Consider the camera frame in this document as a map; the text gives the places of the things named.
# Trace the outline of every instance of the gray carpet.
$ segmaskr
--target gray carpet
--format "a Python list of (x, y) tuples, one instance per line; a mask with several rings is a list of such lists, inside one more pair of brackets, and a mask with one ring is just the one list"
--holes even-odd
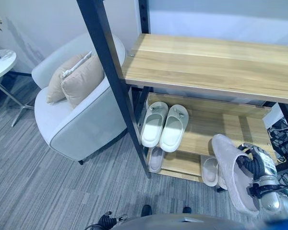
[[(13, 92), (30, 101), (38, 88), (18, 77)], [(235, 210), (227, 192), (158, 174), (147, 179), (128, 133), (81, 166), (47, 146), (33, 111), (10, 127), (17, 111), (9, 105), (0, 106), (0, 230), (83, 230), (108, 210), (139, 216), (144, 204), (154, 214), (190, 206), (196, 214), (252, 220)]]

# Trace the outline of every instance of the wall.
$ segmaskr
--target wall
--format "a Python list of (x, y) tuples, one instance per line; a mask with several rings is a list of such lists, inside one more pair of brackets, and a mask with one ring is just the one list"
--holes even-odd
[[(130, 50), (140, 32), (138, 0), (104, 4), (112, 33)], [(31, 72), (58, 47), (87, 31), (76, 0), (0, 0), (0, 15), (0, 48), (17, 53), (16, 71)]]
[[(288, 0), (149, 0), (152, 34), (288, 46)], [(167, 92), (241, 103), (249, 99)]]

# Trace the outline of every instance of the wooden shelf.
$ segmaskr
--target wooden shelf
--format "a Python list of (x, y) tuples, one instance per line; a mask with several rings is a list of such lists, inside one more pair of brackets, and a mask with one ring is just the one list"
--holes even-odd
[(148, 104), (157, 101), (165, 102), (169, 107), (181, 104), (188, 110), (189, 122), (178, 151), (214, 155), (211, 139), (220, 133), (232, 139), (236, 146), (248, 142), (261, 147), (277, 162), (262, 121), (270, 108), (149, 93)]
[[(151, 150), (149, 150), (147, 155), (148, 161), (151, 156)], [(202, 182), (199, 155), (179, 151), (166, 153), (161, 169), (158, 174)]]
[(122, 67), (127, 84), (288, 104), (288, 47), (142, 34)]

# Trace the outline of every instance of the white armchair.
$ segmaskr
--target white armchair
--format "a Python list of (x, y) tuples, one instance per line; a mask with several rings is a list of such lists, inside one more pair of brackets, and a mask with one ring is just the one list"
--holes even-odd
[[(113, 40), (122, 65), (126, 55), (124, 45), (116, 36)], [(106, 76), (75, 109), (67, 100), (55, 104), (46, 102), (54, 71), (72, 56), (90, 50), (95, 48), (86, 33), (56, 50), (32, 71), (34, 81), (42, 89), (35, 101), (35, 118), (40, 133), (52, 149), (80, 164), (126, 128)]]

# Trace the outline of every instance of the beige pillow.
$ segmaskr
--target beige pillow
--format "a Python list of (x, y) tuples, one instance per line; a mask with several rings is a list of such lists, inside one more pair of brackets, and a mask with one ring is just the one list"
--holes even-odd
[(75, 108), (85, 99), (103, 80), (104, 71), (97, 54), (92, 56), (61, 84), (66, 99)]
[(74, 65), (76, 65), (85, 55), (86, 54), (78, 54), (65, 61), (59, 68), (57, 68), (49, 82), (47, 103), (57, 102), (65, 98), (61, 87), (62, 76), (66, 70), (74, 67)]

